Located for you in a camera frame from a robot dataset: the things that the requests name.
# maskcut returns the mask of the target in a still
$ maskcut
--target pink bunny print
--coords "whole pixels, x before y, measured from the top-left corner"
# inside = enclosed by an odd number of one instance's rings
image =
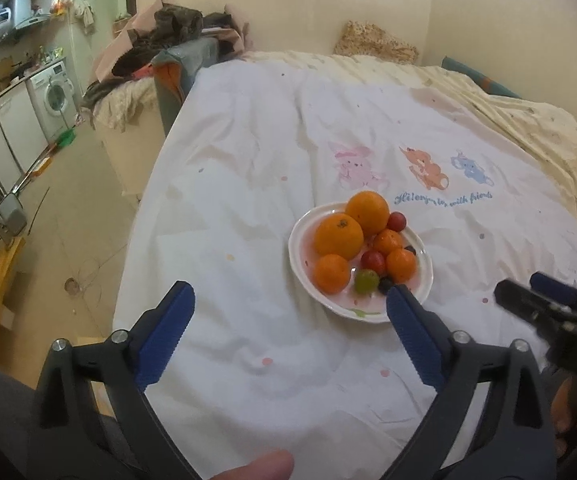
[[[331,150],[335,152],[335,168],[339,171],[338,180],[344,187],[361,189],[369,187],[377,190],[386,180],[378,173],[373,172],[368,157],[373,154],[370,148],[358,146],[347,148],[342,144],[329,142]]]

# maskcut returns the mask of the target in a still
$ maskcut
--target plastic bag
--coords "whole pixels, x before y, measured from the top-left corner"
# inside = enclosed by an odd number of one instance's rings
[[[49,12],[54,16],[61,16],[73,5],[73,0],[52,0]]]

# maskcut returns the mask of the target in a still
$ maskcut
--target orange cartoon animal print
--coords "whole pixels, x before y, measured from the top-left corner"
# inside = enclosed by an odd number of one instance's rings
[[[411,173],[417,177],[417,180],[422,183],[426,189],[430,190],[436,187],[439,190],[444,190],[448,187],[448,177],[442,173],[441,168],[430,160],[430,155],[422,150],[413,150],[400,148],[400,151],[406,156],[412,166],[409,166]]]

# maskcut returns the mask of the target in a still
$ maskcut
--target large orange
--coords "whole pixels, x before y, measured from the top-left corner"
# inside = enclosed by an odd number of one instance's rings
[[[338,254],[326,254],[315,264],[313,283],[326,294],[341,292],[350,282],[350,265]]]
[[[373,240],[373,248],[384,256],[404,247],[404,240],[398,232],[384,229]]]
[[[406,249],[396,249],[386,256],[386,269],[395,283],[406,283],[417,271],[415,254]]]
[[[319,256],[338,254],[352,260],[364,245],[362,228],[345,213],[334,213],[321,221],[315,231],[315,251]]]
[[[353,195],[346,205],[346,213],[353,217],[366,238],[376,235],[386,228],[390,211],[388,202],[375,191],[360,191]]]

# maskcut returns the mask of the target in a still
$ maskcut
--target hand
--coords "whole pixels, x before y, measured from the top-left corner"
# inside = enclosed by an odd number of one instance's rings
[[[224,471],[211,480],[288,480],[294,466],[293,455],[280,449],[253,460],[249,465]]]

